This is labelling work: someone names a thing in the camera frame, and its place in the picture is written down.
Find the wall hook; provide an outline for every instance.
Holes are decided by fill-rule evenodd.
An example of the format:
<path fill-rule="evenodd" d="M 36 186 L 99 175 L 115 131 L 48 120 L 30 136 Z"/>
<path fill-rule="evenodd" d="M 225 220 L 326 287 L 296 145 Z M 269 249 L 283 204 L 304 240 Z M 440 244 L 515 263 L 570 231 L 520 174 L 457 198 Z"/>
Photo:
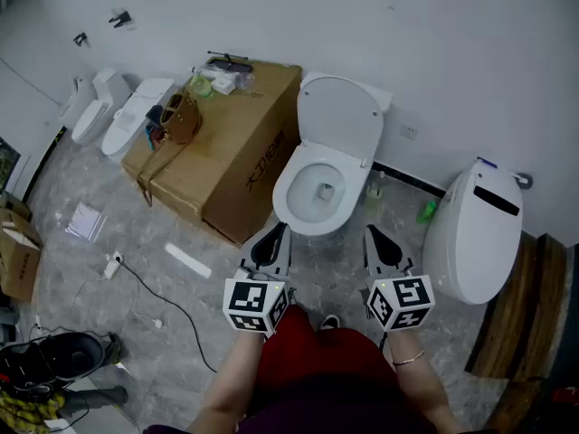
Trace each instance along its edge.
<path fill-rule="evenodd" d="M 120 27 L 124 23 L 132 21 L 132 19 L 130 17 L 130 14 L 128 14 L 128 11 L 124 11 L 118 16 L 109 19 L 109 23 L 114 23 L 115 21 L 117 21 L 117 23 L 113 27 L 116 29 L 117 27 Z"/>
<path fill-rule="evenodd" d="M 81 46 L 82 46 L 82 43 L 83 43 L 84 41 L 87 41 L 87 43 L 88 43 L 89 37 L 87 37 L 87 34 L 86 34 L 86 33 L 79 33 L 79 34 L 78 34 L 76 37 L 74 37 L 72 40 L 77 44 L 77 46 L 80 46 L 80 47 L 81 47 Z"/>

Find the toilet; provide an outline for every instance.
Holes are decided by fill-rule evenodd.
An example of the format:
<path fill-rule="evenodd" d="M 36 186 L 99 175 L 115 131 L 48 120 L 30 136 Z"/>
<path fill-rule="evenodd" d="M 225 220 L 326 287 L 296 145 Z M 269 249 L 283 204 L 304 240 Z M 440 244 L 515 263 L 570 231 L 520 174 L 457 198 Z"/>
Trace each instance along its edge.
<path fill-rule="evenodd" d="M 102 152 L 120 163 L 149 120 L 146 114 L 155 105 L 163 105 L 177 91 L 172 79 L 146 79 L 137 87 L 127 103 L 114 115 L 102 140 Z"/>
<path fill-rule="evenodd" d="M 111 68 L 99 72 L 92 85 L 97 98 L 90 102 L 72 130 L 72 139 L 79 145 L 88 145 L 100 138 L 132 92 L 122 76 Z"/>
<path fill-rule="evenodd" d="M 507 172 L 477 161 L 442 198 L 426 233 L 422 271 L 447 296 L 490 301 L 508 279 L 523 222 L 522 194 Z"/>
<path fill-rule="evenodd" d="M 71 78 L 71 97 L 62 107 L 59 122 L 66 128 L 74 128 L 89 104 L 97 99 L 97 91 L 86 77 Z"/>
<path fill-rule="evenodd" d="M 372 163 L 392 94 L 310 72 L 301 82 L 296 147 L 273 189 L 273 208 L 296 233 L 326 237 L 352 214 Z"/>

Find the wooden plank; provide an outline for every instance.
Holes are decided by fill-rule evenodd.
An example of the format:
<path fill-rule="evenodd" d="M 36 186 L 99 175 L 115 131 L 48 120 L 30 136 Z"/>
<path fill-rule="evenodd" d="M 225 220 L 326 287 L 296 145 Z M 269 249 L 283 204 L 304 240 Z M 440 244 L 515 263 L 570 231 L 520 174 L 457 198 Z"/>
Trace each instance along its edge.
<path fill-rule="evenodd" d="M 538 301 L 528 311 L 530 324 L 519 339 L 516 356 L 507 377 L 513 381 L 528 381 L 529 378 L 545 378 L 546 358 L 553 343 L 557 319 L 561 309 L 565 288 L 565 246 L 549 235 L 537 240 L 535 276 Z"/>
<path fill-rule="evenodd" d="M 506 378 L 524 329 L 534 290 L 536 239 L 522 232 L 515 265 L 505 286 L 489 302 L 465 370 L 476 376 Z"/>
<path fill-rule="evenodd" d="M 510 382 L 490 414 L 485 429 L 496 429 L 500 434 L 518 432 L 541 392 L 541 386 L 539 381 Z"/>

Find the electrical outlet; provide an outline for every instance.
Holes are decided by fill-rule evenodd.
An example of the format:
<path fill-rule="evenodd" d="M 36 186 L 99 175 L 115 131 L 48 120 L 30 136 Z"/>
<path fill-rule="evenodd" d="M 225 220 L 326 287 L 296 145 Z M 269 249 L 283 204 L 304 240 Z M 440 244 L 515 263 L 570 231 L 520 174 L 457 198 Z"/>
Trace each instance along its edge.
<path fill-rule="evenodd" d="M 418 137 L 418 129 L 402 124 L 400 126 L 400 135 L 410 140 L 415 140 Z"/>

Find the tiled floor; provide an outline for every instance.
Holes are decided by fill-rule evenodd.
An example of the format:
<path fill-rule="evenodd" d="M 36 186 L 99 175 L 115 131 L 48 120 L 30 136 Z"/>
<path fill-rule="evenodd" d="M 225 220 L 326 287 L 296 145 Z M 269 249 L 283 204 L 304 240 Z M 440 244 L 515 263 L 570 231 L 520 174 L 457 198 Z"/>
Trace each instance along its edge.
<path fill-rule="evenodd" d="M 378 342 L 382 334 L 365 318 L 359 293 L 365 286 L 364 227 L 374 223 L 396 232 L 420 265 L 426 226 L 415 218 L 432 196 L 375 172 L 370 181 L 382 188 L 382 198 L 362 196 L 336 238 L 312 242 L 294 235 L 290 276 L 301 304 L 318 316 L 337 313 L 345 325 Z M 107 217 L 94 242 L 65 231 L 80 202 Z M 207 360 L 217 367 L 234 336 L 221 306 L 224 279 L 234 272 L 239 251 L 159 202 L 149 209 L 118 165 L 96 147 L 78 147 L 70 134 L 52 153 L 29 205 L 44 251 L 33 304 L 21 310 L 24 336 L 36 315 L 49 328 L 117 333 L 127 350 L 123 363 L 129 373 L 107 367 L 94 373 L 93 381 L 124 385 L 130 398 L 125 411 L 141 429 L 151 423 L 185 427 L 212 377 L 200 358 L 193 329 L 180 311 L 151 296 L 125 270 L 112 280 L 102 279 L 105 255 L 119 250 L 150 287 L 184 307 L 195 320 Z M 168 255 L 167 242 L 209 266 L 211 277 L 195 274 Z M 482 426 L 505 386 L 463 371 L 484 309 L 437 295 L 437 306 L 420 331 L 452 408 L 475 428 Z M 163 322 L 160 329 L 156 319 Z"/>

